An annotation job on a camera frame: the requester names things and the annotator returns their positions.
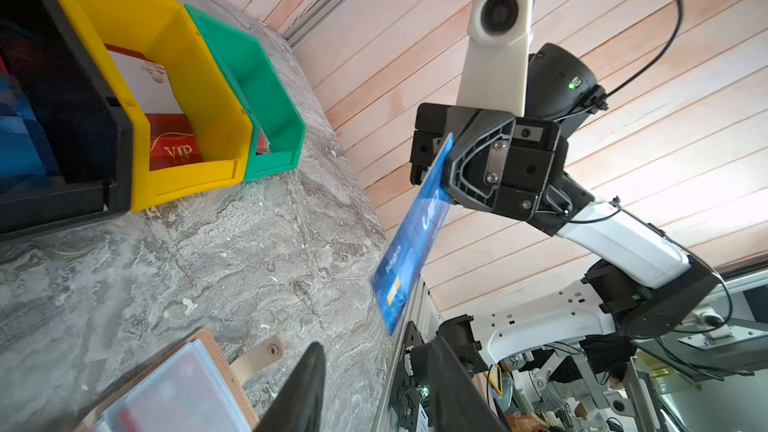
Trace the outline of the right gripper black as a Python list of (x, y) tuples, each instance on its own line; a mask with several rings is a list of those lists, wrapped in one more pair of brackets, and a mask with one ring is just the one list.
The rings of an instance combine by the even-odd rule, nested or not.
[(594, 200), (564, 171), (568, 142), (558, 123), (428, 102), (415, 119), (412, 185), (423, 183), (449, 135), (441, 185), (456, 204), (553, 236)]

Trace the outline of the blue credit card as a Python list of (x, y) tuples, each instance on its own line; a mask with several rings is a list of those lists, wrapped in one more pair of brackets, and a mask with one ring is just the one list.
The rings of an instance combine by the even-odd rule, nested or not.
[(388, 334), (396, 331), (452, 200), (442, 186), (449, 135), (437, 153), (405, 217), (374, 269), (371, 286)]

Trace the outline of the green plastic bin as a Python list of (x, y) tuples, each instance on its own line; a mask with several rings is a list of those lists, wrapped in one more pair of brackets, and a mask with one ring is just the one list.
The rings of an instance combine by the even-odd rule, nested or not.
[(252, 122), (244, 180), (295, 169), (306, 124), (260, 41), (196, 7), (186, 10)]

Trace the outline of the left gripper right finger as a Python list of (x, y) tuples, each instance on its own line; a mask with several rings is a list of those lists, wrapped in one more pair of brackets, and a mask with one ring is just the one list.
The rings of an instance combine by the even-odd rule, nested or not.
[(441, 337), (425, 345), (423, 381), (429, 387), (435, 431), (508, 431), (475, 388), (448, 343)]

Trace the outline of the red cards in yellow bin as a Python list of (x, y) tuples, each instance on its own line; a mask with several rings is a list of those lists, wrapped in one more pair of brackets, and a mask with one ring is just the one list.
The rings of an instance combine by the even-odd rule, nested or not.
[(150, 170), (201, 163), (193, 128), (166, 68), (142, 53), (113, 45), (106, 48), (150, 124)]

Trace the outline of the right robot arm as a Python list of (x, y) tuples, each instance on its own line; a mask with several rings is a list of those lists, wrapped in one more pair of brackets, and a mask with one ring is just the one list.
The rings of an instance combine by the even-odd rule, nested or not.
[(720, 280), (662, 230), (565, 172), (569, 135), (606, 98), (591, 70), (556, 45), (530, 53), (523, 43), (471, 43), (457, 103), (418, 108), (411, 180), (433, 217), (460, 205), (527, 223), (598, 258), (547, 296), (444, 321), (437, 334), (470, 373), (562, 339), (679, 331)]

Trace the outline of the tan leather card holder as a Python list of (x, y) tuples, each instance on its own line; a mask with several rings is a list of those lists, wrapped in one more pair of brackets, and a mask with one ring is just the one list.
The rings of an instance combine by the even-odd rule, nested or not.
[(253, 431), (243, 385), (285, 354), (273, 335), (229, 362), (201, 328), (91, 410), (77, 431)]

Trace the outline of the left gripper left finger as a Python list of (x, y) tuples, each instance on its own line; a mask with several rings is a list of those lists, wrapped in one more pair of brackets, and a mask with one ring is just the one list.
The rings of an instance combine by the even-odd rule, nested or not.
[(325, 378), (325, 351), (319, 342), (313, 342), (260, 419), (255, 432), (318, 432)]

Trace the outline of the cards in black bin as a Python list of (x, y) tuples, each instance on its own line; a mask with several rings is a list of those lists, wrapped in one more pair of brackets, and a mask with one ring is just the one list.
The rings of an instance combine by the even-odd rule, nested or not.
[(1, 193), (21, 194), (64, 184), (33, 107), (1, 61)]

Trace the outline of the black plastic bin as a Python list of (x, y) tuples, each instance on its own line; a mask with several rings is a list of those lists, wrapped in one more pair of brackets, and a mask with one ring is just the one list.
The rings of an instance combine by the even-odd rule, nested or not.
[(1, 61), (33, 107), (65, 181), (1, 193), (2, 240), (125, 214), (133, 125), (58, 0), (1, 0)]

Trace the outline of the yellow plastic bin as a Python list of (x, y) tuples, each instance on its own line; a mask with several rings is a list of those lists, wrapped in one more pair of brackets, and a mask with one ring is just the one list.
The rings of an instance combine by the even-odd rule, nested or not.
[[(80, 41), (133, 125), (134, 211), (244, 179), (253, 126), (200, 31), (177, 0), (58, 0)], [(150, 168), (150, 123), (107, 48), (163, 65), (188, 117), (202, 162)]]

